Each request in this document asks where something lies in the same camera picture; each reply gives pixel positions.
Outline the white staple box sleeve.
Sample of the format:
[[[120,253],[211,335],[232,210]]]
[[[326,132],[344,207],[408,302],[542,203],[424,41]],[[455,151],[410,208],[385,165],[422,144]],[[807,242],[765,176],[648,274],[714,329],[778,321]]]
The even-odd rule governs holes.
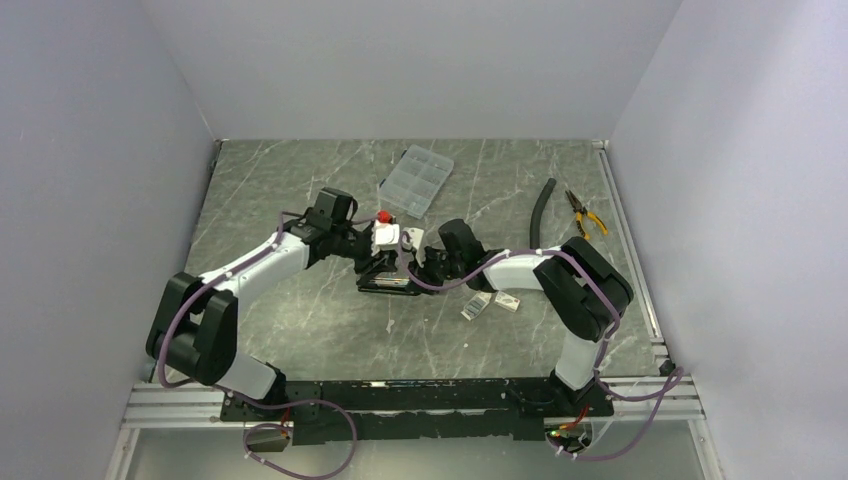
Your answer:
[[[506,292],[498,291],[495,294],[495,304],[507,311],[516,312],[520,307],[520,300]]]

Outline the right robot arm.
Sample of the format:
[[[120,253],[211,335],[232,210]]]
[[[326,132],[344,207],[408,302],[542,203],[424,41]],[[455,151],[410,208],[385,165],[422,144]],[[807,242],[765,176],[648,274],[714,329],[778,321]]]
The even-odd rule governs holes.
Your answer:
[[[596,372],[603,342],[634,299],[630,283],[580,236],[547,249],[488,250],[459,219],[439,234],[441,248],[409,249],[418,255],[408,263],[414,282],[432,291],[466,285],[489,293],[542,292],[566,328],[550,401],[561,414],[577,413],[600,392]]]

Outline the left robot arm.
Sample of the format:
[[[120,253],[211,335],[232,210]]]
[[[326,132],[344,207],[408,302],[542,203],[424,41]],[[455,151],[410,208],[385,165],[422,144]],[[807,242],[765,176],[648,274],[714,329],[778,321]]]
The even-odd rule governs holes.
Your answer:
[[[145,344],[159,383],[217,387],[245,398],[260,419],[278,417],[288,400],[286,376],[240,350],[240,319],[268,289],[328,257],[369,263],[379,217],[359,218],[357,211],[350,194],[325,187],[304,213],[281,212],[268,238],[237,259],[201,275],[172,276]]]

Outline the staple tray with staples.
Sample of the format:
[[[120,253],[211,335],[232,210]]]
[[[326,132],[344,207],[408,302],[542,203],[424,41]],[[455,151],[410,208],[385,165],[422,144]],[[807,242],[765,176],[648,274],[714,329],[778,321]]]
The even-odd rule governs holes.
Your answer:
[[[465,303],[460,314],[468,321],[474,320],[487,308],[491,298],[492,294],[489,292],[477,292]]]

